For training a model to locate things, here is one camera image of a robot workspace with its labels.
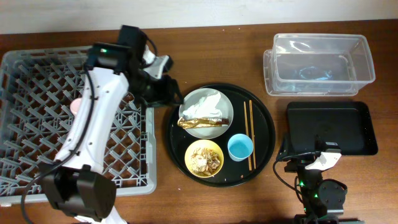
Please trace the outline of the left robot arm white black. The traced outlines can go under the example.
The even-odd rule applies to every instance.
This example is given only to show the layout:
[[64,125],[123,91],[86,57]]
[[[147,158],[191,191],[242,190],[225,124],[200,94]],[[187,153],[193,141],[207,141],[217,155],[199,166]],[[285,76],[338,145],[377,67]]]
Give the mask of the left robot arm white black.
[[116,43],[96,43],[83,66],[80,107],[53,164],[39,166],[38,183],[51,206],[90,223],[122,223],[116,185],[103,175],[104,151],[127,93],[147,108],[183,103],[173,64],[138,27],[123,25]]

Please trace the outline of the pink cup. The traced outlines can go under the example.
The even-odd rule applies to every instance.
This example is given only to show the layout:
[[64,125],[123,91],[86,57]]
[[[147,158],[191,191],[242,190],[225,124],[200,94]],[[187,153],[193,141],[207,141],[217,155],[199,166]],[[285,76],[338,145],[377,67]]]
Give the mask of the pink cup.
[[81,100],[82,98],[76,98],[71,102],[70,111],[72,112],[72,115],[76,116],[78,114],[81,105]]

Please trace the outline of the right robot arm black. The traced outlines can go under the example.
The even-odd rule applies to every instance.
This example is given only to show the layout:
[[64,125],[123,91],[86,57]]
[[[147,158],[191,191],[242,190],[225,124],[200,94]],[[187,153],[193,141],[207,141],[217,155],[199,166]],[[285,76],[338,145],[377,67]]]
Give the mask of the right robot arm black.
[[315,136],[315,148],[308,152],[295,152],[290,136],[285,134],[277,158],[272,165],[276,171],[279,162],[285,162],[285,172],[295,173],[294,183],[288,184],[280,175],[276,177],[292,189],[303,205],[304,214],[294,216],[294,223],[363,223],[355,218],[341,219],[348,187],[335,179],[324,179],[322,173],[336,165],[341,149],[335,142],[326,142]]

